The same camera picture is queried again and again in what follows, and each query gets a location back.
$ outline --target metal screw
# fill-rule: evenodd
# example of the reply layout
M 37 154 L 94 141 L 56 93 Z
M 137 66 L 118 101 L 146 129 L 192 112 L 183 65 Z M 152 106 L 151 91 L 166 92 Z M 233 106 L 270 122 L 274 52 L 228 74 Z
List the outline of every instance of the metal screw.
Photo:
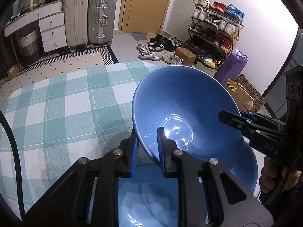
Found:
M 115 149 L 113 151 L 114 155 L 121 155 L 122 154 L 122 150 L 121 149 Z
M 87 158 L 85 158 L 85 157 L 81 157 L 78 159 L 79 164 L 85 164 L 86 162 L 87 162 Z
M 217 165 L 219 163 L 218 159 L 216 158 L 210 158 L 209 159 L 209 162 L 212 164 L 212 165 Z
M 181 155 L 183 154 L 183 151 L 180 150 L 180 149 L 176 149 L 176 150 L 174 151 L 174 154 L 175 154 L 175 155 L 181 156 Z

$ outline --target wooden door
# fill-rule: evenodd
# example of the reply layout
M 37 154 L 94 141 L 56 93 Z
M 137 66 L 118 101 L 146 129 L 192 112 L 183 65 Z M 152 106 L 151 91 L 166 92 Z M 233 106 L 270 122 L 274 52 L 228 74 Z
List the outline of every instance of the wooden door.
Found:
M 125 0 L 122 33 L 159 33 L 169 0 Z

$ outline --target drawer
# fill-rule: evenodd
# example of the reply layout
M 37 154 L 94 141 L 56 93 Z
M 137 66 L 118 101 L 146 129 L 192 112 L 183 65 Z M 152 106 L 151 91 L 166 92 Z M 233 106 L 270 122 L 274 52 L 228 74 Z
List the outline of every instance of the drawer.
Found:
M 58 13 L 39 20 L 40 31 L 45 31 L 60 25 L 64 25 L 64 13 Z
M 26 23 L 29 24 L 37 19 L 41 19 L 51 14 L 53 14 L 53 4 L 49 4 L 41 8 L 37 8 L 32 12 L 28 12 L 26 14 Z
M 20 29 L 25 25 L 26 25 L 25 16 L 15 19 L 12 23 L 10 23 L 7 27 L 4 28 L 4 36 L 7 37 L 8 35 L 12 34 L 13 32 L 17 31 L 18 29 Z
M 53 13 L 58 13 L 62 10 L 62 2 L 56 2 L 53 4 Z
M 48 52 L 51 50 L 59 49 L 66 46 L 66 38 L 65 35 L 61 37 L 56 37 L 51 40 L 47 40 L 43 42 L 44 52 Z
M 41 32 L 41 36 L 42 36 L 42 42 L 45 42 L 47 40 L 56 38 L 56 37 L 61 37 L 65 35 L 65 27 L 64 25 L 61 26 L 57 26 L 45 31 Z

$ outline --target purple bag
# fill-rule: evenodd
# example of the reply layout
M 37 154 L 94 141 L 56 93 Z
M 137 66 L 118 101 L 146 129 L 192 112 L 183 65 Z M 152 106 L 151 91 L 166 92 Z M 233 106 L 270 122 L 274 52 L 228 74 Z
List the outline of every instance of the purple bag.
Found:
M 235 81 L 247 61 L 248 55 L 243 54 L 237 48 L 234 49 L 231 54 L 227 56 L 223 65 L 218 69 L 214 78 L 223 86 L 226 85 L 228 79 Z

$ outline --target silver suitcase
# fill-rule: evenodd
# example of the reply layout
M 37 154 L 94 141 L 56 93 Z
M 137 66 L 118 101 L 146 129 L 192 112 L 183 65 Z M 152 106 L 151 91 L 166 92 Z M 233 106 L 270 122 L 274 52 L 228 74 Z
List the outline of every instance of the silver suitcase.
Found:
M 65 0 L 64 23 L 68 47 L 87 44 L 88 0 Z
M 117 0 L 89 0 L 88 41 L 91 48 L 96 44 L 112 44 L 116 3 Z

